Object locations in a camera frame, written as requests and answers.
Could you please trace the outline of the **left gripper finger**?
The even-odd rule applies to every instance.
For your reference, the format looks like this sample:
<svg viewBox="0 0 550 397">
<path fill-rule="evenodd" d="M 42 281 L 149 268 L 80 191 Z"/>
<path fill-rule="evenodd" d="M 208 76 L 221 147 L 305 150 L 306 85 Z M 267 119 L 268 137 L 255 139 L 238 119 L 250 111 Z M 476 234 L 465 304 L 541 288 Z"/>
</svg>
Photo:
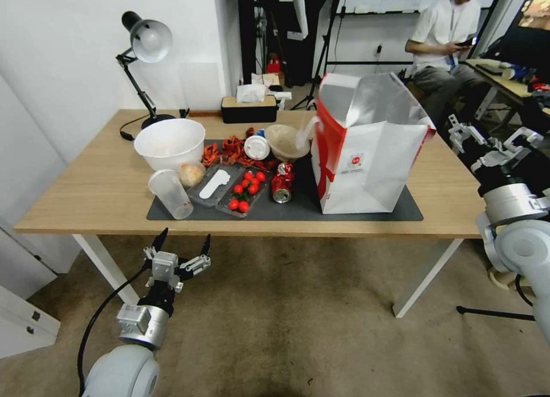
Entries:
<svg viewBox="0 0 550 397">
<path fill-rule="evenodd" d="M 190 260 L 179 259 L 179 281 L 187 281 L 205 271 L 211 265 L 211 235 L 208 234 L 198 256 Z"/>
<path fill-rule="evenodd" d="M 166 227 L 160 234 L 158 234 L 154 238 L 151 246 L 143 248 L 145 265 L 152 264 L 152 260 L 154 259 L 156 254 L 162 250 L 162 246 L 167 238 L 167 235 L 168 235 L 168 228 Z"/>
</svg>

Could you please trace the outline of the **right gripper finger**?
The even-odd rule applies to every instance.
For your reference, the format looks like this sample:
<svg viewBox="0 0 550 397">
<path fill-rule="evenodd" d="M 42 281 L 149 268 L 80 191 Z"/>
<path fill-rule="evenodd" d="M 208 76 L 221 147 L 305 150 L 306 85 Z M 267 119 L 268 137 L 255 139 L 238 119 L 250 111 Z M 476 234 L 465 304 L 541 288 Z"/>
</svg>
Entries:
<svg viewBox="0 0 550 397">
<path fill-rule="evenodd" d="M 481 147 L 487 147 L 488 141 L 481 135 L 476 127 L 464 124 L 458 121 L 455 114 L 448 117 L 450 123 L 449 140 L 451 149 L 455 154 L 464 154 L 464 144 L 475 144 Z"/>
<path fill-rule="evenodd" d="M 481 156 L 470 166 L 470 170 L 481 167 L 501 167 L 510 162 L 519 162 L 531 150 L 536 150 L 543 142 L 543 136 L 529 128 L 519 128 L 505 141 L 490 137 L 485 143 L 488 151 L 481 151 Z"/>
</svg>

